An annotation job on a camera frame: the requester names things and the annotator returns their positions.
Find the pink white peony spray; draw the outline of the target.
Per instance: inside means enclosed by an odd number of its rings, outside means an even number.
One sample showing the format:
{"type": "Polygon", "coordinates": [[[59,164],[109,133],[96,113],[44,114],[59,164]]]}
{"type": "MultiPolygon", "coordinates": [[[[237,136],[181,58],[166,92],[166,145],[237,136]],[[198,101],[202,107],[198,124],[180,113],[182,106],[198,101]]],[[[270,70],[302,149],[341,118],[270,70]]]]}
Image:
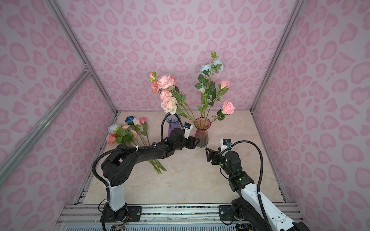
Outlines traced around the pink white peony spray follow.
{"type": "Polygon", "coordinates": [[[180,89],[176,86],[177,80],[170,75],[157,76],[155,71],[149,73],[152,91],[159,95],[161,100],[161,107],[166,113],[174,115],[175,113],[191,120],[195,125],[196,117],[190,109],[186,99],[187,96],[182,94],[180,89]]]}

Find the pale blue flower spray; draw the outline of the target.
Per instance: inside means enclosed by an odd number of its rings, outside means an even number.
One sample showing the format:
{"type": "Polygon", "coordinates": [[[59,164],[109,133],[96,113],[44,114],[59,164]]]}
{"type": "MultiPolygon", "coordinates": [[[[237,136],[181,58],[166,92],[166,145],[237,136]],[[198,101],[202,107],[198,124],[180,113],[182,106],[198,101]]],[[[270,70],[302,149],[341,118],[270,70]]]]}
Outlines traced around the pale blue flower spray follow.
{"type": "Polygon", "coordinates": [[[208,118],[208,99],[207,99],[207,92],[211,84],[214,82],[218,87],[213,77],[220,73],[224,69],[224,65],[220,59],[218,59],[218,55],[215,51],[211,52],[211,61],[209,64],[203,65],[200,68],[199,76],[198,76],[198,83],[196,84],[196,89],[201,93],[201,105],[198,106],[200,111],[200,117],[208,118]]]}

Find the pink peach open rose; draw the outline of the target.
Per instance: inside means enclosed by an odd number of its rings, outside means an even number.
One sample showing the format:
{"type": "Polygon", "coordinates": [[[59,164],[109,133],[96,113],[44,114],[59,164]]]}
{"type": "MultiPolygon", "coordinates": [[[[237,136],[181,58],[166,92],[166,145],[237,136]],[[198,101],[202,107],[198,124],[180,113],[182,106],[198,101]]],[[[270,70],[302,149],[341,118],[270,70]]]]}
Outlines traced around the pink peach open rose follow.
{"type": "Polygon", "coordinates": [[[106,141],[108,144],[114,144],[116,142],[116,138],[117,138],[117,135],[114,133],[114,134],[109,134],[107,137],[106,137],[106,141]]]}

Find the blue purple glass vase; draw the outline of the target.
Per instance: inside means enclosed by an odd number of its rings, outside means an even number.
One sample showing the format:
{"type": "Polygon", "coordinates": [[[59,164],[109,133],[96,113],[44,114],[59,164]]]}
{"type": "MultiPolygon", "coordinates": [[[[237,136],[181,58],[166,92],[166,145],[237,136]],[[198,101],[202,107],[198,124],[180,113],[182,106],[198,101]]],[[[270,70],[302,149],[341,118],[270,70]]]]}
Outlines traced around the blue purple glass vase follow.
{"type": "Polygon", "coordinates": [[[170,114],[168,113],[168,117],[165,119],[165,121],[168,123],[168,136],[171,134],[171,132],[175,128],[182,128],[182,125],[180,123],[181,116],[178,114],[170,114]]]}

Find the aluminium diagonal frame bar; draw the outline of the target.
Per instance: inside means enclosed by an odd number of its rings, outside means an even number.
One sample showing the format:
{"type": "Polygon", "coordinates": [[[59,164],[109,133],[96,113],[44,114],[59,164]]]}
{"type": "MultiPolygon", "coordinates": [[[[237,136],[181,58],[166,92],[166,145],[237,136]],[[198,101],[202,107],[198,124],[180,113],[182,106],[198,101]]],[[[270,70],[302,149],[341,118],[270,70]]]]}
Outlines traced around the aluminium diagonal frame bar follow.
{"type": "Polygon", "coordinates": [[[30,149],[40,140],[47,129],[57,119],[67,104],[83,86],[85,81],[90,77],[91,69],[84,70],[78,79],[72,83],[66,92],[56,101],[50,110],[38,121],[30,133],[19,143],[10,156],[1,166],[1,185],[9,179],[11,174],[20,165],[30,149]]]}

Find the aluminium corner frame post left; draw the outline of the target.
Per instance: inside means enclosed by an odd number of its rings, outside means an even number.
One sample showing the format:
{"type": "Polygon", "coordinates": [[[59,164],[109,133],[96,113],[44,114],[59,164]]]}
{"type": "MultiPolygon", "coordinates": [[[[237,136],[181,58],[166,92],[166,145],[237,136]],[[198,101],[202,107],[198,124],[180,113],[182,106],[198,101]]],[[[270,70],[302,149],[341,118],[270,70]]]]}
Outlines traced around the aluminium corner frame post left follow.
{"type": "Polygon", "coordinates": [[[75,52],[77,53],[78,57],[81,59],[82,63],[86,67],[86,69],[91,73],[92,78],[96,86],[98,87],[100,93],[103,95],[103,98],[109,105],[111,111],[114,115],[118,114],[118,110],[115,107],[112,99],[110,98],[107,90],[103,86],[102,81],[99,79],[96,71],[94,70],[89,58],[87,57],[87,54],[82,47],[82,44],[80,43],[78,37],[76,36],[75,32],[73,31],[72,27],[70,26],[67,17],[63,13],[59,3],[55,0],[46,0],[45,3],[49,6],[51,12],[54,14],[56,20],[58,21],[60,27],[63,29],[65,35],[69,39],[72,47],[74,48],[75,52]]]}

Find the dark blue small flower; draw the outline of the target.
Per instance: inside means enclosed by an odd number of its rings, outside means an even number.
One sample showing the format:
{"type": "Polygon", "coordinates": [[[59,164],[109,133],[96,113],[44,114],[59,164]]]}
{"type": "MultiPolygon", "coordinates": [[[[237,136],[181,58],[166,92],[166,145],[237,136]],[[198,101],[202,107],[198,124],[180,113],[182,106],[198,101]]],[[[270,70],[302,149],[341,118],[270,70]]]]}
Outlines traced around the dark blue small flower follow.
{"type": "Polygon", "coordinates": [[[135,117],[134,117],[134,116],[129,116],[129,117],[127,117],[127,118],[125,119],[125,122],[126,122],[126,123],[130,123],[130,122],[132,122],[134,119],[135,119],[135,117]]]}

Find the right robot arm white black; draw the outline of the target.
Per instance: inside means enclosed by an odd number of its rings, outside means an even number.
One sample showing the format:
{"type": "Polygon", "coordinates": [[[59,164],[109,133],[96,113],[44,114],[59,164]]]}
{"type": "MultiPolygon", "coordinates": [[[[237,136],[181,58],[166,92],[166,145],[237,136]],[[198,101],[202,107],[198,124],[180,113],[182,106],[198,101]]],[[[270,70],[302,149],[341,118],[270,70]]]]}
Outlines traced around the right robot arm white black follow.
{"type": "Polygon", "coordinates": [[[239,154],[206,148],[206,158],[212,165],[219,165],[228,175],[231,190],[239,198],[232,201],[231,212],[220,218],[229,221],[239,220],[250,223],[257,231],[308,231],[303,222],[295,222],[276,207],[258,188],[258,184],[242,169],[239,154]]]}

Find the cream rose single stem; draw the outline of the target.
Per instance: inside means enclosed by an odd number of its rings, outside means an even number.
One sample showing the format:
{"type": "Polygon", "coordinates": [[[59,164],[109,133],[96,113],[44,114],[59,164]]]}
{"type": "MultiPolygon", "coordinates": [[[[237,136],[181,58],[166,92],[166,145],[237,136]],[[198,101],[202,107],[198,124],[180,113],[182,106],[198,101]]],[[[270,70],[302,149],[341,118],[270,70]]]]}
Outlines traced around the cream rose single stem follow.
{"type": "Polygon", "coordinates": [[[142,140],[143,144],[149,145],[149,136],[148,136],[148,124],[142,124],[140,123],[140,118],[136,118],[133,120],[133,125],[135,128],[135,131],[140,136],[140,139],[142,140]]]}

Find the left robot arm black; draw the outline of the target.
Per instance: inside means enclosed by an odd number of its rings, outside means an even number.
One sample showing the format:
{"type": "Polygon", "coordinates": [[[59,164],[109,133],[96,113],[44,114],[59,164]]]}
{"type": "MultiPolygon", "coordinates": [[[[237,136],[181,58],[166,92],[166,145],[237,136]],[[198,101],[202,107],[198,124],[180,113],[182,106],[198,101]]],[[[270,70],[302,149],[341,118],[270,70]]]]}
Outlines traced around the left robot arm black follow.
{"type": "Polygon", "coordinates": [[[149,146],[133,147],[125,144],[99,156],[92,165],[93,175],[104,184],[107,201],[104,204],[100,222],[127,222],[134,218],[127,208],[124,184],[136,164],[144,161],[165,159],[176,150],[195,149],[200,142],[190,136],[190,129],[176,128],[170,136],[149,146]]]}

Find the pink grey glass vase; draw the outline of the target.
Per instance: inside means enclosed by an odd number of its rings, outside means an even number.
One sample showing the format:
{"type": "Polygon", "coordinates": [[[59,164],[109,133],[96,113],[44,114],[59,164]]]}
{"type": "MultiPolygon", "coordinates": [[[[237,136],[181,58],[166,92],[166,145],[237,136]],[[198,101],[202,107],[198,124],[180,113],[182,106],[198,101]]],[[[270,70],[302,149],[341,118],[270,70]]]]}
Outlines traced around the pink grey glass vase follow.
{"type": "Polygon", "coordinates": [[[195,134],[197,147],[206,147],[209,142],[208,129],[211,127],[210,120],[199,117],[196,119],[195,127],[197,129],[195,134]]]}

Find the pink rosebud stem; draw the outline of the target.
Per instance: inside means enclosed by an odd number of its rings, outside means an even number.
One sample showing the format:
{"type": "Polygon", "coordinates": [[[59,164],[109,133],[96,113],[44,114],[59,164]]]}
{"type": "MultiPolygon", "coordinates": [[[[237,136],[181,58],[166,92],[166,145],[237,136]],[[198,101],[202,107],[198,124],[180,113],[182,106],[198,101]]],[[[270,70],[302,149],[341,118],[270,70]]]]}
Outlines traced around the pink rosebud stem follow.
{"type": "Polygon", "coordinates": [[[217,120],[218,121],[224,120],[226,116],[233,114],[234,111],[235,111],[235,107],[231,102],[224,102],[222,108],[217,111],[211,123],[217,120]]]}
{"type": "Polygon", "coordinates": [[[213,82],[211,86],[208,89],[207,92],[207,99],[208,99],[208,112],[207,116],[209,115],[209,112],[211,108],[214,106],[214,104],[218,101],[221,101],[221,98],[228,92],[229,90],[229,81],[222,80],[218,87],[213,82]]]}

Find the aluminium corner frame post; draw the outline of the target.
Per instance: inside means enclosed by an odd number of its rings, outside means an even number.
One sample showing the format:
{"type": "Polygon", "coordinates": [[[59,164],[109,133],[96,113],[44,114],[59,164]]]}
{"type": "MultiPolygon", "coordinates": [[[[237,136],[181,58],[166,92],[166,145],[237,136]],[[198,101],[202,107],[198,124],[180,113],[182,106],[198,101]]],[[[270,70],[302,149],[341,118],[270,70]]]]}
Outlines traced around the aluminium corner frame post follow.
{"type": "Polygon", "coordinates": [[[74,48],[75,52],[77,53],[78,57],[81,59],[82,63],[86,67],[86,69],[91,73],[92,78],[96,86],[98,87],[100,93],[103,95],[103,98],[109,105],[111,111],[114,115],[118,114],[118,110],[115,107],[112,99],[110,98],[107,90],[103,86],[102,81],[99,79],[96,71],[94,70],[89,58],[87,57],[87,54],[82,47],[82,44],[80,43],[78,37],[76,36],[75,32],[73,31],[72,27],[70,26],[67,17],[63,13],[59,3],[55,0],[46,0],[45,3],[49,6],[51,12],[54,14],[56,20],[58,21],[60,27],[63,29],[65,35],[69,39],[72,47],[74,48]]]}
{"type": "Polygon", "coordinates": [[[280,37],[280,39],[277,43],[277,46],[275,48],[275,51],[274,51],[273,56],[271,58],[271,61],[268,65],[268,67],[267,67],[267,70],[265,72],[265,75],[263,77],[261,85],[260,85],[260,87],[257,91],[256,97],[255,97],[255,99],[253,101],[253,104],[251,106],[250,113],[252,115],[256,111],[256,108],[259,104],[259,101],[262,97],[262,94],[263,94],[263,92],[266,88],[267,82],[270,79],[275,66],[278,64],[279,58],[280,58],[281,54],[283,53],[283,50],[284,50],[284,47],[286,46],[286,43],[288,42],[289,37],[291,36],[291,34],[293,32],[293,29],[294,29],[295,25],[297,24],[297,21],[298,21],[300,15],[302,14],[302,11],[306,7],[306,2],[307,1],[304,1],[304,0],[295,1],[295,5],[293,7],[292,13],[290,14],[290,16],[288,18],[286,27],[284,28],[284,30],[282,32],[282,35],[281,35],[281,37],[280,37]]]}

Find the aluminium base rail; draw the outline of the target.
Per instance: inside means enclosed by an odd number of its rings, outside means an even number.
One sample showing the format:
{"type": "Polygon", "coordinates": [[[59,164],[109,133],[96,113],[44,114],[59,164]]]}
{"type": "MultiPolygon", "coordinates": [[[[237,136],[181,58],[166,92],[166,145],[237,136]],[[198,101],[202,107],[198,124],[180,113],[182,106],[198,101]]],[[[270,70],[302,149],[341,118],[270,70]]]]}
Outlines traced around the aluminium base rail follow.
{"type": "MultiPolygon", "coordinates": [[[[273,203],[284,214],[289,216],[295,222],[303,222],[303,217],[296,203],[273,203]]],[[[250,223],[239,220],[225,221],[220,218],[221,215],[231,212],[231,203],[217,204],[127,204],[127,208],[134,218],[127,222],[106,222],[104,225],[100,222],[102,211],[99,210],[99,205],[76,205],[65,206],[60,217],[57,220],[59,230],[62,227],[73,227],[81,225],[83,227],[91,227],[97,225],[100,230],[115,230],[131,229],[138,225],[153,226],[154,229],[162,225],[178,226],[186,224],[205,225],[221,225],[221,226],[236,226],[239,230],[253,230],[250,223]]]]}

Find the white blue artificial rose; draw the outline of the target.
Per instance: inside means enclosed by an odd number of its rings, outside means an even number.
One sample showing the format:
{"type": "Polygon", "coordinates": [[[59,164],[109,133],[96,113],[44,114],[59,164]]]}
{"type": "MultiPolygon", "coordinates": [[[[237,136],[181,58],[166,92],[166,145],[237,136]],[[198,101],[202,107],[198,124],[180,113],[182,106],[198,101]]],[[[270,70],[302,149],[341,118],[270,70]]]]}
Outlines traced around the white blue artificial rose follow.
{"type": "Polygon", "coordinates": [[[132,144],[137,139],[137,132],[130,127],[130,125],[113,124],[108,127],[108,134],[116,134],[115,143],[124,143],[126,145],[132,144]]]}

